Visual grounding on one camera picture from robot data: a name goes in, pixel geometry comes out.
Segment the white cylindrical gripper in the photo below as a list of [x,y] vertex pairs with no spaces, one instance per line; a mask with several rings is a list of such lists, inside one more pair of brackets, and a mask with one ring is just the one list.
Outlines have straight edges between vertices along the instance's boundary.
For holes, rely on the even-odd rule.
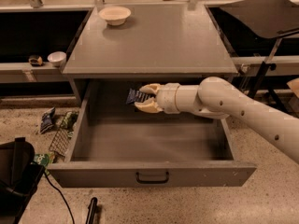
[[178,90],[178,83],[167,83],[160,85],[159,83],[151,83],[142,86],[139,90],[146,94],[156,95],[156,100],[151,97],[146,101],[140,103],[135,102],[135,107],[146,113],[178,114],[179,111],[176,106],[176,93]]

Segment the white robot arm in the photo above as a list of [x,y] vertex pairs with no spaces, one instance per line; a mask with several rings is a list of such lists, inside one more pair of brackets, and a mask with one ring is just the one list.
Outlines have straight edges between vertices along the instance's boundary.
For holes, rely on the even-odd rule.
[[143,112],[187,112],[210,119],[232,116],[299,163],[299,118],[249,98],[222,78],[208,77],[198,85],[152,83],[140,91],[149,96],[135,103]]

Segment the black robot base left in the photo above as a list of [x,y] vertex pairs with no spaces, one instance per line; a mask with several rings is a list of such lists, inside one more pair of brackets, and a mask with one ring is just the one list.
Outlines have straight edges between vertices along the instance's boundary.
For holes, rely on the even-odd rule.
[[0,224],[18,224],[45,171],[24,137],[0,145]]

